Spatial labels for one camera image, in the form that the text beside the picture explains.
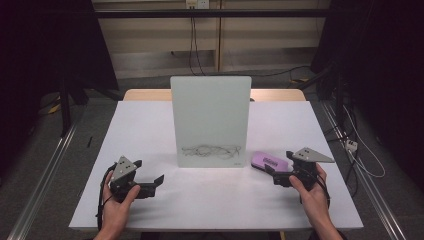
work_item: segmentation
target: person's left hand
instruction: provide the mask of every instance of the person's left hand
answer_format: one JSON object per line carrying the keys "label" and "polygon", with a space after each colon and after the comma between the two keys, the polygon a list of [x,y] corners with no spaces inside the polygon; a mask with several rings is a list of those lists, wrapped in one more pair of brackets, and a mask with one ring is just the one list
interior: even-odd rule
{"label": "person's left hand", "polygon": [[[109,172],[103,186],[103,201],[112,196],[112,192],[109,189],[112,173],[113,171]],[[137,197],[139,191],[140,186],[135,185],[128,192],[127,197],[122,203],[117,202],[112,197],[104,204],[103,226],[94,239],[118,239],[127,224],[131,203]]]}

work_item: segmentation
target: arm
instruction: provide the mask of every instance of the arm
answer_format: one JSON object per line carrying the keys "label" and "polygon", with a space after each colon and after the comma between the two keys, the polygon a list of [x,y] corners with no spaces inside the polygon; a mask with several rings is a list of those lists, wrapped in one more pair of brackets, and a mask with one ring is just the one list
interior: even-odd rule
{"label": "arm", "polygon": [[[112,171],[107,175],[105,185],[103,186],[104,201],[112,196],[108,186],[111,177]],[[131,203],[137,197],[139,191],[140,186],[135,185],[122,203],[117,202],[113,197],[104,203],[103,227],[94,239],[108,240],[119,238],[119,235],[121,235],[127,224]]]}
{"label": "arm", "polygon": [[[318,164],[316,165],[318,174],[325,181],[327,174],[321,166]],[[330,214],[328,212],[327,197],[324,190],[318,184],[315,184],[311,191],[308,192],[302,182],[295,176],[290,176],[289,180],[293,187],[299,192],[300,197],[302,198],[303,208],[309,218],[309,222],[318,233],[320,239],[343,239],[331,221]]]}

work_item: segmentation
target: black horizontal bar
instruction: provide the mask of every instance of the black horizontal bar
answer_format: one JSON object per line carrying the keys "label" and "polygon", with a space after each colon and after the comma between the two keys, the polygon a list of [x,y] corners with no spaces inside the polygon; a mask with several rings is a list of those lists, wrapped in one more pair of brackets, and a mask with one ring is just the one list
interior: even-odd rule
{"label": "black horizontal bar", "polygon": [[182,10],[96,10],[98,18],[314,18],[355,14],[354,10],[330,9],[182,9]]}

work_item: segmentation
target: purple eraser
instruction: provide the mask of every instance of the purple eraser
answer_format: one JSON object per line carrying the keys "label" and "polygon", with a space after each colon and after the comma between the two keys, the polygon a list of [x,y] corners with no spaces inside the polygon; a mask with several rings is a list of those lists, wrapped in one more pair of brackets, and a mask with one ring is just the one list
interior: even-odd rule
{"label": "purple eraser", "polygon": [[264,152],[255,152],[252,157],[252,167],[265,171],[265,164],[272,167],[276,172],[287,172],[289,166],[289,163],[283,159]]}

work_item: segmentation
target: white table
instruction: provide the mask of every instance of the white table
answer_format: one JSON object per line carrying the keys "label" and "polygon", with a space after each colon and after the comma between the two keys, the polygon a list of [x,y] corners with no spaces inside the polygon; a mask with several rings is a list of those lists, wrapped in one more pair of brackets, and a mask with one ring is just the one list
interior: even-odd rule
{"label": "white table", "polygon": [[[331,151],[309,102],[252,102],[246,165],[240,169],[177,167],[172,103],[120,102],[70,227],[95,230],[99,184],[107,167],[125,155],[143,160],[136,182],[165,174],[154,198],[135,200],[128,229],[138,231],[280,231],[310,228],[293,188],[250,166],[254,151],[284,156],[308,146]],[[339,229],[363,227],[335,163],[328,174],[330,215]]]}

